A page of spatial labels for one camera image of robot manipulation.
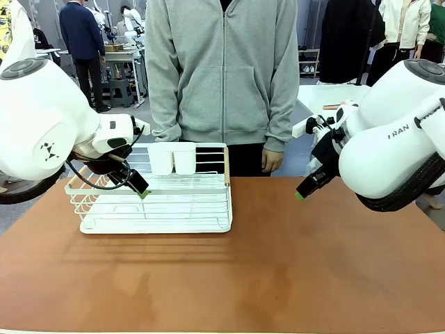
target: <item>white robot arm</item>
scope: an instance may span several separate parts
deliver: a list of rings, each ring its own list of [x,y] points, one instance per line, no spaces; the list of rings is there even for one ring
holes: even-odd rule
[[[0,100],[0,120],[8,124],[0,131],[0,170],[5,174],[42,180],[65,161],[77,159],[94,173],[144,194],[147,183],[125,159],[134,135],[150,133],[146,122],[96,113],[64,71],[41,58],[19,61],[0,74]]]
[[[100,30],[103,31],[105,29],[105,15],[102,14],[102,12],[99,12],[98,10],[94,10],[89,7],[86,8],[93,14],[97,25],[99,26]]]
[[[429,61],[393,67],[358,106],[310,117],[295,136],[315,133],[306,198],[334,177],[370,209],[396,211],[445,182],[445,71]]]
[[[13,42],[6,52],[6,57],[3,61],[0,61],[0,73],[20,59],[35,57],[33,28],[29,23],[26,11],[17,0],[11,1],[9,6],[11,17],[10,34],[12,34],[12,36],[5,37],[12,37]]]
[[[144,35],[144,24],[139,12],[136,9],[124,10],[124,20],[125,26],[128,30],[125,33],[125,37],[127,37],[129,42],[133,42],[135,38],[139,38]]]

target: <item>gray hoodie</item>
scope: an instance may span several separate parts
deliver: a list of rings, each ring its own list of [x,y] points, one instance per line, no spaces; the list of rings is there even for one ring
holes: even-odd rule
[[[297,0],[149,0],[146,61],[158,141],[284,151],[299,85]]]

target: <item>wooden tabletop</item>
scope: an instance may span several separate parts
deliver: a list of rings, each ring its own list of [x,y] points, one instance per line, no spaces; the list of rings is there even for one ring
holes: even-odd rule
[[[335,180],[233,179],[232,231],[86,236],[59,182],[0,238],[0,328],[422,333],[445,329],[445,237]]]

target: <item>hand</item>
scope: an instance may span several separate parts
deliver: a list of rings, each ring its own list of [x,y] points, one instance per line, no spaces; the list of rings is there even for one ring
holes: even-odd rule
[[[436,35],[435,35],[434,33],[429,33],[429,34],[426,36],[426,39],[427,39],[427,40],[436,40],[437,37],[436,37]]]
[[[284,153],[283,152],[272,152],[269,150],[263,150],[263,160],[262,168],[263,173],[273,173],[280,169],[283,163]]]
[[[421,55],[422,55],[422,51],[416,50],[416,53],[414,54],[414,59],[420,59]]]
[[[416,53],[414,54],[414,59],[420,59],[422,56],[423,45],[417,45]]]

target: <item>wire basket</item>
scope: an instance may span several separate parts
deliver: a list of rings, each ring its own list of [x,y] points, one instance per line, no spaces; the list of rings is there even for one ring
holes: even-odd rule
[[[99,190],[74,176],[65,187],[86,234],[217,233],[232,226],[229,157],[225,144],[197,144],[198,165],[217,171],[181,176],[151,173],[147,144],[136,144],[128,162],[149,184],[141,199],[130,188]],[[83,167],[81,174],[97,186],[113,186],[105,175]]]

